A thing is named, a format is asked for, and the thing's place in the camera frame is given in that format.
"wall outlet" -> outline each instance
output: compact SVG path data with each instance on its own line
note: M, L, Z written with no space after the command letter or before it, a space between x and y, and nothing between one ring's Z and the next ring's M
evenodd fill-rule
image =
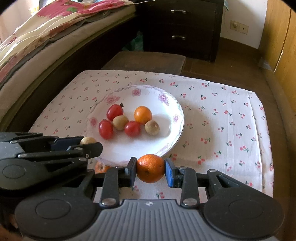
M239 26L240 26L239 22L235 22L235 21L232 21L232 20L230 21L230 29L232 29L234 31L238 31Z
M239 32L243 33L243 34L248 34L248 30L249 30L249 26L244 25L244 24L240 24L239 26Z

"mandarin orange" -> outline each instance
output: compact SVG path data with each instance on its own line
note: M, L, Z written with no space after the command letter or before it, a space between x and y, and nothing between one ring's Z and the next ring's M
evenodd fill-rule
M95 165L95 168L94 168L94 171L95 171L96 174L97 173L104 173L110 168L111 168L110 166L104 165L103 163L97 161L97 163Z
M159 181L165 173L164 160L154 154L147 154L137 160L138 178L146 183Z
M148 121L152 119L152 113L149 108L146 106L139 106L134 114L133 114L135 121L145 125Z

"white wall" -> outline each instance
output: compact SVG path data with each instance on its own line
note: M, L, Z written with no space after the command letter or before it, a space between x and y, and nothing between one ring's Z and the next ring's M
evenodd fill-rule
M229 11L224 8L220 36L258 49L264 27L267 0L227 1ZM248 34L231 30L229 28L231 20L248 25Z
M38 5L38 0L17 0L0 15L0 38L6 40L17 27L31 17L29 8Z

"white plate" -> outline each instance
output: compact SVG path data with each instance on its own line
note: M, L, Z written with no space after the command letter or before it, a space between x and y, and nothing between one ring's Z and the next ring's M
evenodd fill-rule
M101 120L113 104L123 103L124 115L134 121L133 113L139 106L146 106L152 112L152 119L160 127L157 136L149 136L141 126L141 134L136 138L124 131L116 131L111 140L104 140L98 131ZM95 138L103 145L99 157L106 165L124 166L131 157L140 158L146 154L164 156L179 140L184 127L184 113L179 102L168 92L150 85L132 85L112 92L91 108L87 116L85 135Z

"white tablecloth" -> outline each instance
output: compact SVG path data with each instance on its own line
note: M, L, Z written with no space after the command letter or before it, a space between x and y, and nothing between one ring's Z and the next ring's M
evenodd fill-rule
M32 132L59 137L83 135L93 104L106 94L135 84L153 85L180 102L185 128L168 153L175 165L206 173L217 169L272 196L273 164L264 108L254 92L200 79L137 71L92 70L79 74L45 108ZM120 198L179 201L181 189L136 178L133 188L121 188ZM207 200L200 188L202 202Z

